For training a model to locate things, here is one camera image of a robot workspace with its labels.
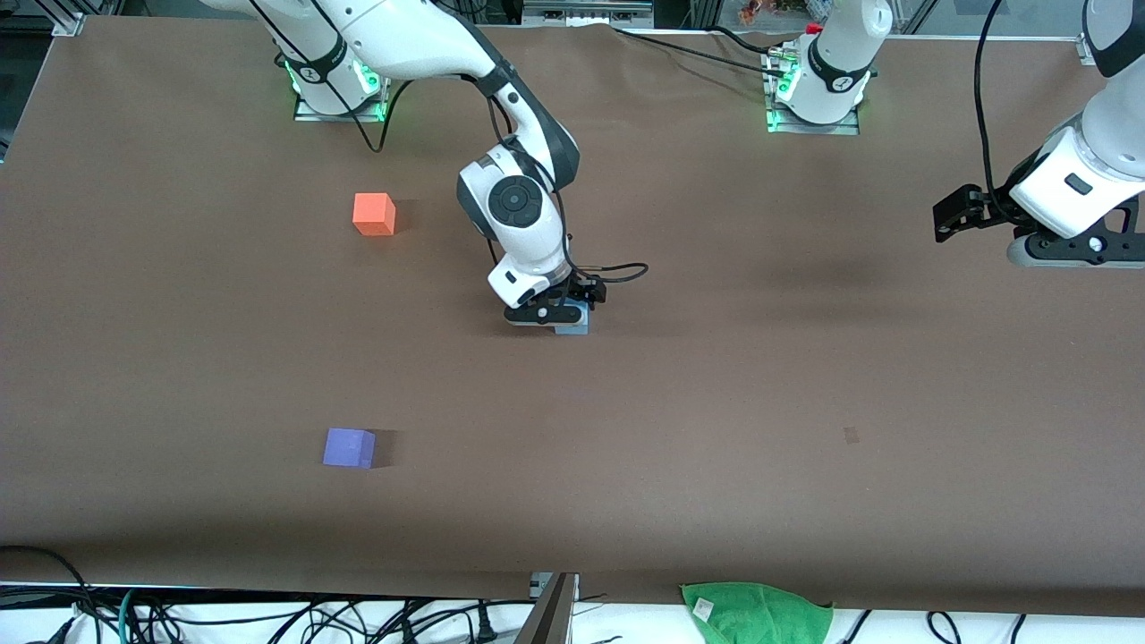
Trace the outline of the orange foam block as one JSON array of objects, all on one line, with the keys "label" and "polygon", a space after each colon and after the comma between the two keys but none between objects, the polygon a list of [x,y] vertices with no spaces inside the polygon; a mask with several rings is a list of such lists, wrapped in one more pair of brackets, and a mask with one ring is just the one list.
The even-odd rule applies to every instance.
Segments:
[{"label": "orange foam block", "polygon": [[354,195],[352,223],[361,236],[393,236],[396,231],[396,205],[385,193]]}]

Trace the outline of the purple foam block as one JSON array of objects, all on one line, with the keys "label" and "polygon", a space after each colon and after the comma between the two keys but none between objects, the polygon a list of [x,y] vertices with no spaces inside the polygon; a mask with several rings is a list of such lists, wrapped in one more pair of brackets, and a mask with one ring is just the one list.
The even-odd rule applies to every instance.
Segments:
[{"label": "purple foam block", "polygon": [[369,429],[327,429],[322,464],[369,470],[376,461],[376,432]]}]

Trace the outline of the brown paper table cover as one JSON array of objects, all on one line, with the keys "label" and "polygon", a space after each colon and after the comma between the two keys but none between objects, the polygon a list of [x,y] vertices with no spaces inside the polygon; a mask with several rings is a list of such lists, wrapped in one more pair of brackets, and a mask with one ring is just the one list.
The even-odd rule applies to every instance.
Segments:
[{"label": "brown paper table cover", "polygon": [[[0,165],[0,545],[94,583],[1145,615],[1145,270],[933,239],[981,176],[969,39],[891,39],[856,136],[606,26],[492,28],[581,144],[589,335],[507,325],[455,201],[495,143],[413,84],[298,123],[263,28],[90,19]],[[393,236],[361,236],[385,193]],[[843,429],[860,441],[845,443]],[[376,432],[369,470],[327,429]]]}]

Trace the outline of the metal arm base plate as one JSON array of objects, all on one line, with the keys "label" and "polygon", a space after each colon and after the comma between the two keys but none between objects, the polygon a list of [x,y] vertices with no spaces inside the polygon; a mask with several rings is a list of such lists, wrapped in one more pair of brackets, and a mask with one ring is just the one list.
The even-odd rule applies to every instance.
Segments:
[{"label": "metal arm base plate", "polygon": [[760,62],[765,70],[781,72],[781,76],[763,76],[766,123],[768,123],[769,133],[835,136],[856,136],[860,134],[858,107],[852,107],[850,113],[842,121],[811,123],[804,121],[797,113],[793,113],[791,107],[787,107],[785,102],[781,101],[780,91],[788,89],[789,81],[796,73],[793,49],[769,47],[768,52],[760,55]]},{"label": "metal arm base plate", "polygon": [[364,121],[386,119],[390,79],[365,65],[344,41],[311,62],[284,60],[297,94],[297,121]]}]

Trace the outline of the aluminium frame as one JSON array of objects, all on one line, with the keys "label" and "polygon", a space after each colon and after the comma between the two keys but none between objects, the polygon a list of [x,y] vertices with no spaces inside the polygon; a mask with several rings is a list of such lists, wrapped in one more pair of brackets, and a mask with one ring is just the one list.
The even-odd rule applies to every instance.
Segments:
[{"label": "aluminium frame", "polygon": [[523,26],[586,26],[597,23],[623,29],[654,29],[653,0],[522,0]]}]

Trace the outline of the orange toy items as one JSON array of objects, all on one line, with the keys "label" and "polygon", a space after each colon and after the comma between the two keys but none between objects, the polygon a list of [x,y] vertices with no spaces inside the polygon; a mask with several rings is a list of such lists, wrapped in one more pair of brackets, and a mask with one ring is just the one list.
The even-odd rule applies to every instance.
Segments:
[{"label": "orange toy items", "polygon": [[806,0],[737,0],[736,16],[744,26],[756,24],[756,21],[769,17],[797,18],[807,17]]}]

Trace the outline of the green cloth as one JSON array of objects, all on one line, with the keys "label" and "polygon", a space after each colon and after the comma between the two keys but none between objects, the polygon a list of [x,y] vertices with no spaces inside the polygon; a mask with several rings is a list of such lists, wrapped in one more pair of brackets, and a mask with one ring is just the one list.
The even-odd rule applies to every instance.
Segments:
[{"label": "green cloth", "polygon": [[834,605],[752,582],[680,587],[704,644],[826,644]]}]

